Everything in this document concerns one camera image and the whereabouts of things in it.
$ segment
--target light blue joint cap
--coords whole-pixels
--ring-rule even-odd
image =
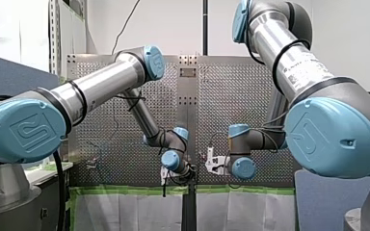
[[[232,174],[241,180],[251,180],[256,175],[256,165],[251,158],[241,157],[233,163]]]
[[[145,66],[152,81],[160,80],[165,73],[165,60],[160,49],[156,46],[144,48]]]
[[[162,165],[171,171],[176,170],[179,167],[181,160],[175,151],[167,151],[161,157]]]
[[[310,171],[349,179],[370,175],[370,121],[350,105],[306,99],[288,113],[285,132],[291,153]]]
[[[0,104],[0,162],[33,163],[53,154],[66,134],[61,113],[35,99]]]
[[[245,42],[246,20],[248,20],[247,5],[248,0],[241,0],[233,18],[232,37],[233,41],[237,43]]]
[[[238,137],[250,131],[248,124],[233,124],[229,126],[228,135],[230,138]]]
[[[189,132],[188,130],[186,130],[185,128],[181,128],[181,127],[175,127],[173,129],[173,131],[179,135],[179,137],[185,139],[186,141],[188,140],[188,135],[189,135]]]

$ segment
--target pegboard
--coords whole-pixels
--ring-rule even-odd
[[[182,59],[166,57],[164,78],[142,87],[145,103],[158,124],[167,129],[183,123],[181,118],[187,114],[187,128],[196,130],[190,134],[190,140],[195,143],[195,148],[190,149],[194,153],[190,155],[199,157],[198,184],[239,184],[231,177],[208,173],[200,157],[206,154],[212,135],[227,133],[230,124],[248,123],[251,127],[260,127],[265,122],[273,85],[271,74],[251,58],[193,57],[192,65],[197,76],[189,77],[189,80],[181,77],[186,62],[183,56]],[[67,60],[68,77],[83,77],[112,60],[111,56],[71,55]],[[194,79],[196,87],[190,84]],[[196,100],[192,102],[193,108],[189,106],[190,102],[184,107],[184,94],[189,100]],[[127,112],[124,100],[112,99],[97,108],[76,128],[75,134],[72,145],[75,145],[80,161],[70,176],[73,185],[160,185],[159,148],[143,144],[143,132],[134,116]],[[213,143],[215,155],[226,155],[225,134],[216,136]],[[258,174],[246,184],[293,187],[297,165],[288,151],[278,154],[253,151],[252,157]]]
[[[203,157],[213,140],[215,155],[227,155],[227,129],[230,124],[247,123],[259,128],[265,122],[273,80],[266,66],[251,58],[200,57],[198,59],[198,183],[204,185],[241,184],[233,177],[207,172]],[[257,175],[244,185],[293,187],[294,158],[287,150],[279,153],[253,151]]]
[[[111,56],[70,55],[68,76],[70,79],[83,77],[112,60]],[[176,123],[177,75],[177,64],[168,62],[161,81],[141,87],[145,103],[158,125],[167,129]],[[143,132],[127,109],[125,100],[114,98],[91,112],[75,128],[79,161],[70,176],[73,186],[161,184],[159,148],[143,144]]]

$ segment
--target white label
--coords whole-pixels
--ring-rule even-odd
[[[311,53],[303,53],[295,64],[289,68],[284,68],[283,73],[295,90],[333,77],[327,68]]]

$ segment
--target white wall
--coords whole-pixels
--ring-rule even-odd
[[[116,35],[136,0],[88,0],[90,53],[109,54]],[[240,0],[209,1],[209,55],[248,56],[244,45],[232,41],[232,22]],[[295,0],[311,13],[311,0]],[[202,53],[202,0],[141,1],[119,49],[158,45],[164,54]]]
[[[88,0],[89,52],[110,54],[136,0]],[[119,39],[118,50],[147,44],[164,54],[194,54],[202,47],[200,0],[141,1]]]
[[[337,76],[370,90],[370,0],[313,0],[312,51]]]
[[[88,0],[88,51],[109,54],[136,0]],[[240,0],[209,1],[209,55],[248,56],[231,40]],[[295,0],[313,20],[312,51],[339,76],[370,90],[370,0]],[[164,54],[202,53],[202,0],[141,1],[118,49],[158,45]]]

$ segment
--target robot logo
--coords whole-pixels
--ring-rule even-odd
[[[162,57],[160,54],[154,54],[152,56],[152,62],[154,63],[154,66],[158,68],[158,70],[161,70],[164,68],[164,61],[162,60]]]
[[[44,113],[35,114],[11,125],[19,144],[28,152],[56,139],[56,133]]]
[[[317,149],[321,151],[326,147],[326,138],[313,121],[304,116],[289,135],[292,142],[300,148],[308,161],[311,161]]]

